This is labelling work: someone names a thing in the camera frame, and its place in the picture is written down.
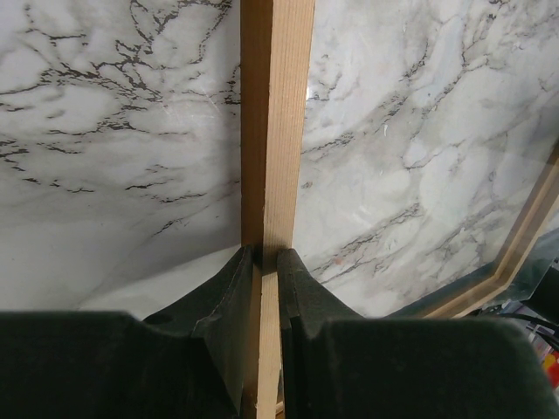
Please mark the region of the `brown wooden picture frame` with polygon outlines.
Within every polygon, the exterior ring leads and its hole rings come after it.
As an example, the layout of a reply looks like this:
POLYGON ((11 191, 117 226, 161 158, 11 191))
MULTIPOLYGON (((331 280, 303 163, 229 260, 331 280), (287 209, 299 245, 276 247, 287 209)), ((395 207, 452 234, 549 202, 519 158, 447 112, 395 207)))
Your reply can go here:
MULTIPOLYGON (((257 253, 252 311, 258 356, 245 391, 247 415, 272 418, 280 374, 280 250, 295 247, 294 231, 307 115, 316 4, 244 1, 241 37, 241 230, 257 253)), ((558 201, 558 137, 535 186, 488 271, 420 310, 458 317, 493 299, 513 282, 558 201)))

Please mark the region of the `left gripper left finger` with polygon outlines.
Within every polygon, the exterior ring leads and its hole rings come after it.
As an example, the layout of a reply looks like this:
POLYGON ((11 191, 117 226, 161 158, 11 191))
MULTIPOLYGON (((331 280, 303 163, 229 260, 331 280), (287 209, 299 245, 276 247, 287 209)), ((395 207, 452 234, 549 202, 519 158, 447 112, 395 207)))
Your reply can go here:
POLYGON ((252 249, 144 320, 124 312, 4 312, 4 418, 237 418, 252 249))

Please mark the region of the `clear acrylic glass sheet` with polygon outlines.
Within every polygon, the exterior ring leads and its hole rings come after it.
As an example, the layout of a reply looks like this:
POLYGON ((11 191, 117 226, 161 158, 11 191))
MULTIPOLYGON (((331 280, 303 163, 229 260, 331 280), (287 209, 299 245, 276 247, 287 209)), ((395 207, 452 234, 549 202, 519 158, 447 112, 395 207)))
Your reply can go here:
POLYGON ((557 2, 320 1, 295 248, 391 314, 496 259, 557 137, 557 2))

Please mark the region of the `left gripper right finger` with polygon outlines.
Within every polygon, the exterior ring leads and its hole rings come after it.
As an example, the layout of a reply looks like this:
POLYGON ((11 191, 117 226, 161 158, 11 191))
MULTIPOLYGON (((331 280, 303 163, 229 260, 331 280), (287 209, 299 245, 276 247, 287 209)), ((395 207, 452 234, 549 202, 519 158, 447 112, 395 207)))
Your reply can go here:
POLYGON ((497 319, 367 319, 296 251, 277 258, 288 418, 555 418, 520 328, 497 319))

